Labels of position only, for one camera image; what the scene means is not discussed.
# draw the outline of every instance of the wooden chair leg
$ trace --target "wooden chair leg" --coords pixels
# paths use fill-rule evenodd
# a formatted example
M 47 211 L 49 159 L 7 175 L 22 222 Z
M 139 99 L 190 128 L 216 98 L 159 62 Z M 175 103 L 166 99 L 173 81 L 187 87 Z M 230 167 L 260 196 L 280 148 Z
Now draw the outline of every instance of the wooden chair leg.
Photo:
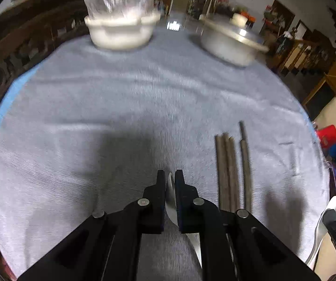
M 304 101 L 301 103 L 302 106 L 306 106 L 307 103 L 315 96 L 315 94 L 319 91 L 319 89 L 323 86 L 325 82 L 325 76 L 319 81 L 319 83 L 315 86 L 315 88 L 312 89 L 310 94 L 304 99 Z

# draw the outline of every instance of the bundle of sticks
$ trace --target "bundle of sticks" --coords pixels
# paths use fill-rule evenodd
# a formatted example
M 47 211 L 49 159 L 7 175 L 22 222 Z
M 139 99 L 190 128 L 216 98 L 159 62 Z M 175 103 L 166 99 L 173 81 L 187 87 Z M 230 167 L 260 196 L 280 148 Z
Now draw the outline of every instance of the bundle of sticks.
M 252 210 L 252 180 L 249 157 L 249 146 L 245 124 L 240 121 L 241 130 L 241 156 L 244 182 L 244 209 Z M 221 210 L 236 212 L 240 209 L 240 192 L 238 187 L 237 158 L 235 141 L 228 133 L 215 136 L 217 174 L 219 179 L 219 208 Z

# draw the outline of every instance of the silver screw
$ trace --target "silver screw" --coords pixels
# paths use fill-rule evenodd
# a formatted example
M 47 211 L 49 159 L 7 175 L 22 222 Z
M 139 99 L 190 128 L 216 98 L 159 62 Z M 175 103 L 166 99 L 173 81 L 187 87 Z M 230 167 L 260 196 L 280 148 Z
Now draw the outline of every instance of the silver screw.
M 245 209 L 240 209 L 240 210 L 237 211 L 237 215 L 240 218 L 247 218 L 249 216 L 249 212 Z
M 147 206 L 150 203 L 148 199 L 139 199 L 138 200 L 138 205 L 139 206 Z
M 101 218 L 103 215 L 104 215 L 104 211 L 102 211 L 102 210 L 97 210 L 97 211 L 94 211 L 94 212 L 92 213 L 92 216 L 93 216 L 95 219 L 99 219 L 99 218 Z
M 197 197 L 193 200 L 194 205 L 202 206 L 204 204 L 204 199 Z

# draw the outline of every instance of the clear plastic bag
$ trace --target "clear plastic bag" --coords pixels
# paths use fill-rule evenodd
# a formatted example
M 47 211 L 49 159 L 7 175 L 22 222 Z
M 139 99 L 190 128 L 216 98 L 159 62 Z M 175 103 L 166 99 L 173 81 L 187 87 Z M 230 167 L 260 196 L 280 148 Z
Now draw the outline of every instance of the clear plastic bag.
M 85 0 L 91 19 L 141 18 L 154 10 L 154 0 Z

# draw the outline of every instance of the gray tablecloth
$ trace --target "gray tablecloth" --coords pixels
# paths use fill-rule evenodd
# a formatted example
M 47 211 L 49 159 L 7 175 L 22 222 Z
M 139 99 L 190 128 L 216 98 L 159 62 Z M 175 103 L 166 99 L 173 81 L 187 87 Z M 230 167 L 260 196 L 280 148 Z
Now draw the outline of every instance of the gray tablecloth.
M 197 40 L 157 28 L 147 46 L 110 52 L 83 37 L 15 82 L 0 108 L 0 250 L 17 276 L 94 209 L 115 212 L 138 199 L 158 169 L 183 169 L 217 204 L 214 136 L 240 139 L 240 120 L 253 214 L 306 259 L 328 202 L 307 116 L 264 65 L 223 63 Z M 161 236 L 143 235 L 137 279 L 200 279 L 187 238 L 165 225 Z

